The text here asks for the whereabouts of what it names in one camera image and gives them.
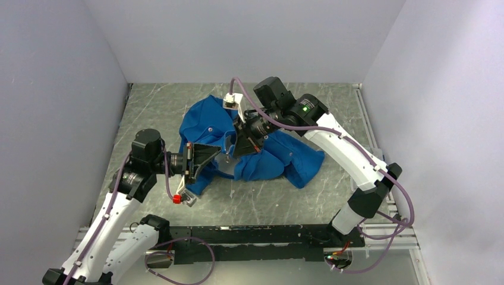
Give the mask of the blue zip jacket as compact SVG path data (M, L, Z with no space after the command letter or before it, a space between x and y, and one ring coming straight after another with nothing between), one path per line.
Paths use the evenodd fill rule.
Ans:
M231 157L234 150L226 142L235 137L232 123L237 116L236 110L224 109L223 100L213 95L198 101L186 112L179 127L180 146L191 142L221 147L221 153L204 167L196 182L187 185L193 194L201 195L215 176L246 182L284 176L301 189L318 174L325 153L282 131L269 135L261 152L225 162L225 157Z

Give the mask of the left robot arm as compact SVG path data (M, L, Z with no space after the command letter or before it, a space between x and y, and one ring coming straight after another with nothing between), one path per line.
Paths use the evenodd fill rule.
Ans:
M168 220L149 214L140 220L132 237L114 246L127 220L156 185L158 175L166 179L180 175L187 186L220 152L219 146L188 142L181 152L170 153L159 131L139 131L84 238L60 268L47 270L43 284L115 284L149 249L193 240L189 234L173 235Z

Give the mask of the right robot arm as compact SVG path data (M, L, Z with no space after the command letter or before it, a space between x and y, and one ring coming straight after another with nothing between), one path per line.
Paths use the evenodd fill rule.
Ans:
M244 100L252 99L245 90L234 92L240 80L234 77L223 107L236 110L234 157L258 153L266 137L279 129L295 131L320 147L354 180L357 188L346 204L328 224L327 238L334 246L349 241L351 232L365 219L373 218L396 185L402 173L396 164L386 164L358 143L329 112L328 107L312 94L296 99L278 77L268 77L253 89L262 104L244 110Z

